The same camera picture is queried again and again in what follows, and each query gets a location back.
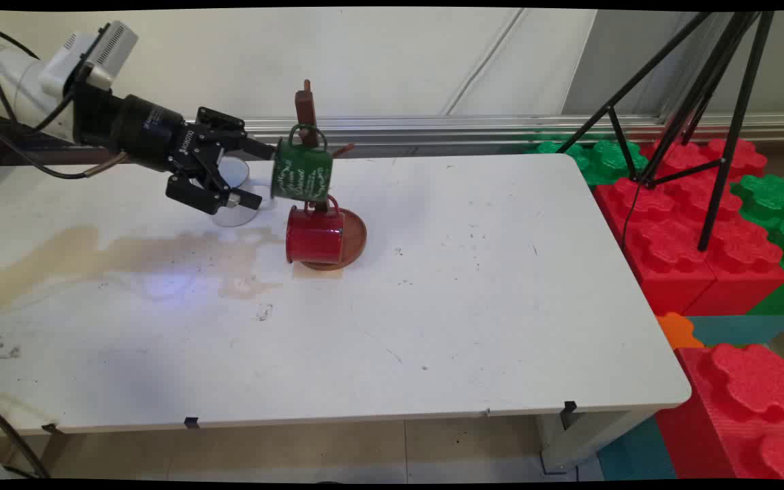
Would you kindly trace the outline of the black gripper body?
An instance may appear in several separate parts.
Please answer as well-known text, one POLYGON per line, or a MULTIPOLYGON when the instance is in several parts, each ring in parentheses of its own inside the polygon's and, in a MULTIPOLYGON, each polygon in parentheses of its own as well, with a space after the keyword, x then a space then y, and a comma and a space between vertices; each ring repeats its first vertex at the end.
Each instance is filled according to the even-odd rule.
POLYGON ((198 108, 193 122, 141 97, 92 86, 73 90, 73 136, 79 144, 125 153, 131 161, 186 180, 221 180, 231 150, 231 117, 198 108))

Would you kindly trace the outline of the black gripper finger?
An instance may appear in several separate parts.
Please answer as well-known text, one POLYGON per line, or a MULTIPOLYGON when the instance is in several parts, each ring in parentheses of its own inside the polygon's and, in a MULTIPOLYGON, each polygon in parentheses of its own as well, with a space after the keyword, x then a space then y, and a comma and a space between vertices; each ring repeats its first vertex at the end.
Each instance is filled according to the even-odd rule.
POLYGON ((246 123, 240 118, 210 108, 198 108, 196 125, 205 140, 226 151, 243 151, 261 161, 274 158, 275 146, 258 142, 248 136, 246 123))
POLYGON ((222 185, 216 184, 205 174, 189 177, 174 167, 169 167, 168 171, 170 176, 165 195, 206 214, 217 214, 221 208, 256 210, 263 202, 263 197, 258 193, 240 188, 248 177, 246 165, 218 165, 216 171, 222 178, 222 185))

